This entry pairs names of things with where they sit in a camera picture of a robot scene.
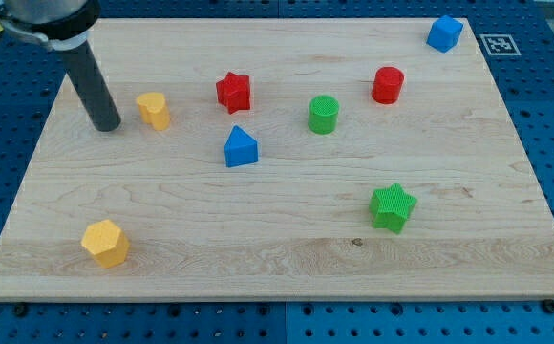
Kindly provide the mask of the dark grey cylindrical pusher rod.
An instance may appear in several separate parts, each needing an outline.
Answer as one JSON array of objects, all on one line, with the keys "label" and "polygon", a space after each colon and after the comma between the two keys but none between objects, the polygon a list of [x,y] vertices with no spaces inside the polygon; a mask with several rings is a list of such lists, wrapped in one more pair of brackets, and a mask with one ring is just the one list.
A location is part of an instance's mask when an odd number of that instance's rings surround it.
[{"label": "dark grey cylindrical pusher rod", "polygon": [[121,118],[89,43],[85,41],[59,56],[95,129],[117,129]]}]

